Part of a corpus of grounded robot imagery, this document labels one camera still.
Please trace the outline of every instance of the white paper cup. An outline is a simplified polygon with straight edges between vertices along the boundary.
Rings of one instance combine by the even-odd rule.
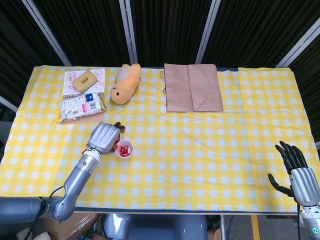
[[[115,154],[122,158],[122,159],[129,159],[132,157],[132,154],[134,153],[134,145],[132,144],[132,142],[130,142],[129,140],[120,140],[118,143],[117,143],[117,146],[118,148],[115,150]],[[120,149],[121,147],[125,147],[125,146],[128,146],[128,149],[132,149],[131,153],[129,156],[121,156],[120,155]]]

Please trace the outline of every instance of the yellow gingham tablecloth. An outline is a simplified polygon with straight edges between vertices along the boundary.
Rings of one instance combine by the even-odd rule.
[[[0,166],[0,196],[48,196],[63,185],[98,123],[61,125],[64,72],[35,67]],[[124,105],[110,101],[118,68],[107,67],[104,120],[126,126],[130,159],[102,160],[77,207],[132,210],[296,212],[274,190],[290,181],[274,145],[296,145],[319,178],[320,165],[294,74],[288,68],[218,72],[224,112],[166,112],[162,69],[142,69]]]

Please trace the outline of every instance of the yellow floor line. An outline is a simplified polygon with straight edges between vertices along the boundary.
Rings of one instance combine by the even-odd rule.
[[[254,240],[260,240],[258,217],[257,215],[251,215],[252,233]]]

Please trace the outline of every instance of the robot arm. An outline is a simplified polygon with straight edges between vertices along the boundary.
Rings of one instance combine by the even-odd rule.
[[[279,186],[272,174],[268,174],[271,185],[283,194],[293,197],[303,207],[301,217],[311,240],[320,239],[320,188],[314,171],[308,167],[303,153],[296,147],[280,141],[275,148],[280,152],[289,174],[290,189]]]
[[[59,221],[74,212],[76,201],[100,162],[101,154],[109,153],[125,127],[100,122],[91,134],[87,150],[82,154],[66,181],[64,196],[53,197],[0,197],[0,224],[31,222],[37,217],[51,217]]]

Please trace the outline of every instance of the orange plush toy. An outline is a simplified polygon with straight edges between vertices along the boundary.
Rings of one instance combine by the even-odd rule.
[[[130,100],[141,82],[141,67],[138,63],[122,65],[111,88],[111,99],[116,104],[125,104]]]

